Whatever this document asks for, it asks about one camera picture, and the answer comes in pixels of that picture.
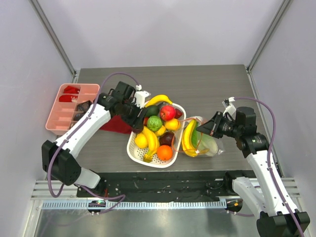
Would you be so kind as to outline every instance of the orange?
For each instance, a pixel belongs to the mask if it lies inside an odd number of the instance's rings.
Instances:
[[[172,149],[168,145],[162,145],[157,150],[157,156],[161,160],[170,160],[172,155]]]

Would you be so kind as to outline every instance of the clear plastic bag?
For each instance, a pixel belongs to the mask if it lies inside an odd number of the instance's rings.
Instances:
[[[207,122],[206,119],[194,116],[187,118],[185,122],[189,123],[185,128],[188,129],[188,131],[186,132],[184,129],[182,137],[182,149],[185,154],[191,157],[213,157],[220,155],[225,151],[221,140],[196,131],[196,127],[200,126],[204,122]]]

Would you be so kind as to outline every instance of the metal floor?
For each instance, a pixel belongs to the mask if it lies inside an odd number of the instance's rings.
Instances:
[[[256,219],[219,209],[115,210],[86,216],[84,210],[42,210],[35,237],[258,237]],[[244,206],[241,213],[249,214]]]
[[[180,104],[190,116],[211,119],[216,111],[224,111],[222,101],[229,97],[249,96],[253,92],[244,65],[173,66],[137,68],[81,69],[78,83],[98,83],[113,72],[126,72],[139,80],[143,89],[153,96],[166,94]],[[134,85],[132,79],[115,76],[103,88],[109,92],[117,82]],[[238,106],[253,107],[257,114],[258,131],[265,134],[255,102],[238,101]],[[162,171],[132,161],[126,152],[129,135],[98,131],[80,152],[77,161],[81,166],[96,172]],[[175,170],[247,170],[251,169],[232,138],[222,139],[225,152],[212,158],[191,158],[178,154],[176,162],[164,171]]]

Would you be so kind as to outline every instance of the red apple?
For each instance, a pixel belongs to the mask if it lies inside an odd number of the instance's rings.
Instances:
[[[164,121],[169,121],[176,116],[176,110],[171,105],[163,106],[160,110],[160,118]]]

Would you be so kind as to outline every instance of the red cloth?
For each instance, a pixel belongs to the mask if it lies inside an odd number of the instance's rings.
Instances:
[[[64,89],[64,93],[65,94],[79,94],[80,89],[75,88],[71,85],[68,85],[65,89]]]
[[[123,134],[131,134],[132,132],[132,128],[118,115],[111,118],[110,121],[108,121],[100,129],[104,131],[118,132]]]
[[[77,98],[76,95],[62,95],[59,97],[59,102],[76,102]]]

